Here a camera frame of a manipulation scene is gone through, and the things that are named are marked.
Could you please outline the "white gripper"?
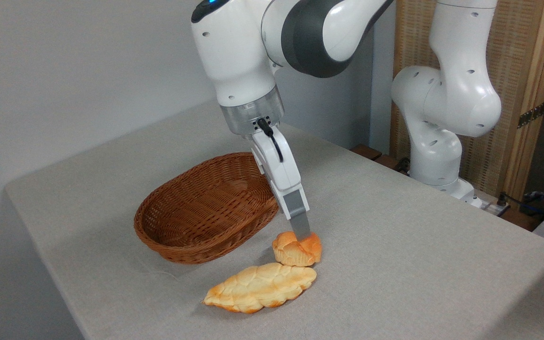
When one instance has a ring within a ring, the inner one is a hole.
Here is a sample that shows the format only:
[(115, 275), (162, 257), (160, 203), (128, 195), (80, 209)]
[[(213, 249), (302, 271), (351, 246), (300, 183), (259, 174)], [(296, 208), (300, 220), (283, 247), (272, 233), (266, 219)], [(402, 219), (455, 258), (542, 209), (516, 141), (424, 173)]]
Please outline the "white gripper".
[(251, 136), (255, 159), (263, 169), (296, 238), (305, 239), (311, 235), (307, 217), (309, 205), (293, 153), (278, 127), (262, 127), (257, 127)]

